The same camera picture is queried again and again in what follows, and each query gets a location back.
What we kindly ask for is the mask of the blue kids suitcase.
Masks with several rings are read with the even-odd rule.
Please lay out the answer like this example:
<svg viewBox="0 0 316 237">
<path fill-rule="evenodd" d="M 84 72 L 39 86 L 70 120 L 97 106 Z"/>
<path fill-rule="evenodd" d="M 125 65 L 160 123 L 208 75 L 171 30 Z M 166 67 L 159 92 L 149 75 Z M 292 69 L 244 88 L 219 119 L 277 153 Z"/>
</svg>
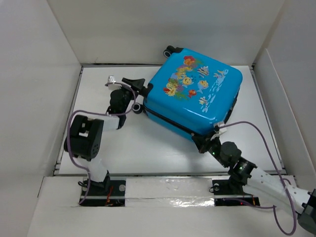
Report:
<svg viewBox="0 0 316 237">
<path fill-rule="evenodd" d="M 187 48 L 169 45 L 163 54 L 167 60 L 140 94 L 147 117 L 188 140 L 226 122 L 242 84 L 240 70 Z"/>
</svg>

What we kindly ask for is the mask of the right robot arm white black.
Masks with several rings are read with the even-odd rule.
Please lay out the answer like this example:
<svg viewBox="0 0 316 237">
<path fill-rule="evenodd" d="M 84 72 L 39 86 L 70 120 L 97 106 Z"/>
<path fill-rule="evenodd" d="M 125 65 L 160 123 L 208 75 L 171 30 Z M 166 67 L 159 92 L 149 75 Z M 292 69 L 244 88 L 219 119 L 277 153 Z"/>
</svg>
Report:
<svg viewBox="0 0 316 237">
<path fill-rule="evenodd" d="M 202 136 L 192 134 L 200 153 L 209 152 L 224 168 L 228 168 L 228 188 L 233 194 L 242 191 L 267 199 L 271 204 L 292 215 L 307 232 L 316 234 L 316 191 L 312 192 L 285 183 L 241 156 L 234 142 L 221 143 L 219 135 L 211 132 Z"/>
</svg>

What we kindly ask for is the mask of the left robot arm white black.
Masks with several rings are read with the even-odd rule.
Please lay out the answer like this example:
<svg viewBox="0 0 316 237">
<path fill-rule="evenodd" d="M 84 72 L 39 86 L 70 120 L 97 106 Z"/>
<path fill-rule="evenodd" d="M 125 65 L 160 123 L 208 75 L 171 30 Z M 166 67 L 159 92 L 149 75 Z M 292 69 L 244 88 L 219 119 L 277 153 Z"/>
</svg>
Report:
<svg viewBox="0 0 316 237">
<path fill-rule="evenodd" d="M 140 111 L 136 98 L 145 89 L 145 79 L 127 79 L 115 81 L 108 77 L 105 86 L 111 91 L 110 104 L 103 113 L 74 111 L 67 124 L 64 151 L 69 154 L 71 162 L 87 173 L 87 179 L 79 185 L 87 192 L 94 190 L 104 196 L 110 191 L 110 175 L 104 167 L 98 153 L 101 148 L 102 134 L 105 131 L 118 130 L 123 127 L 127 114 Z"/>
</svg>

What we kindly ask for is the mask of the white front foam board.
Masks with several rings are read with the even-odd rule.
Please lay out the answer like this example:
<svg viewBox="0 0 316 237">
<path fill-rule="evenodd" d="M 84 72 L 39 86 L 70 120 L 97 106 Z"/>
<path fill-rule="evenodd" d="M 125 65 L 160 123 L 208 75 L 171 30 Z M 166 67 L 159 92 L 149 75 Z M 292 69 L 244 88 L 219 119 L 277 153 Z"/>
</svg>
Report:
<svg viewBox="0 0 316 237">
<path fill-rule="evenodd" d="M 282 237 L 279 210 L 215 206 L 212 176 L 128 177 L 123 207 L 82 207 L 79 176 L 43 180 L 30 237 Z"/>
</svg>

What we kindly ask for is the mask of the white right side panel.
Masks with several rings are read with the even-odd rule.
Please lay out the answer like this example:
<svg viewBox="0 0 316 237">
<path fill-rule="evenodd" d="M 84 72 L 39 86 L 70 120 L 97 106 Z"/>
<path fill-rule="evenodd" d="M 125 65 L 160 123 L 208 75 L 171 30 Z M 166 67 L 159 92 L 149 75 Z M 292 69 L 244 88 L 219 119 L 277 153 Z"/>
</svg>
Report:
<svg viewBox="0 0 316 237">
<path fill-rule="evenodd" d="M 316 171 L 267 49 L 262 51 L 253 70 L 285 170 L 295 176 L 299 188 L 313 191 Z"/>
</svg>

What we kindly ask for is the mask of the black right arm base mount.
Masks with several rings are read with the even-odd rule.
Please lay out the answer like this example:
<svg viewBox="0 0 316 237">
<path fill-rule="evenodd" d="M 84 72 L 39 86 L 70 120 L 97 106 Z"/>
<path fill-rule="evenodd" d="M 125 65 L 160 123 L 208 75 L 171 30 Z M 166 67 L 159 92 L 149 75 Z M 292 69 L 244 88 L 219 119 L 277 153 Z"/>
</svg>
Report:
<svg viewBox="0 0 316 237">
<path fill-rule="evenodd" d="M 212 179 L 209 192 L 214 195 L 215 206 L 260 206 L 258 197 L 246 194 L 241 186 L 226 176 Z"/>
</svg>

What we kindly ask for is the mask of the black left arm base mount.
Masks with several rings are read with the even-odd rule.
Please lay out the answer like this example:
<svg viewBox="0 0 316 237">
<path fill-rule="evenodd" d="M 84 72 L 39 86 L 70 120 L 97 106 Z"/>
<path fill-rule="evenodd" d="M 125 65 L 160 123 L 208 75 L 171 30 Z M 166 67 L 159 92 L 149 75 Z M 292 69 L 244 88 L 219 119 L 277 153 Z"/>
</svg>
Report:
<svg viewBox="0 0 316 237">
<path fill-rule="evenodd" d="M 125 206 L 125 180 L 106 180 L 96 184 L 91 182 L 87 189 L 88 180 L 78 181 L 81 187 L 79 205 L 86 207 L 122 207 Z"/>
</svg>

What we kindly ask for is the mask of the aluminium front rail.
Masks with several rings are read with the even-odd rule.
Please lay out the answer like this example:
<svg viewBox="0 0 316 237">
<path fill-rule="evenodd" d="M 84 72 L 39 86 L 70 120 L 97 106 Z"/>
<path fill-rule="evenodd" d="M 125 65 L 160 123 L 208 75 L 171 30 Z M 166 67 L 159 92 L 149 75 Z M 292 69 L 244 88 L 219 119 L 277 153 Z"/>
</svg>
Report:
<svg viewBox="0 0 316 237">
<path fill-rule="evenodd" d="M 53 177 L 85 177 L 85 174 L 54 174 Z M 198 175 L 127 175 L 111 174 L 111 178 L 228 178 L 228 174 L 198 174 Z"/>
</svg>

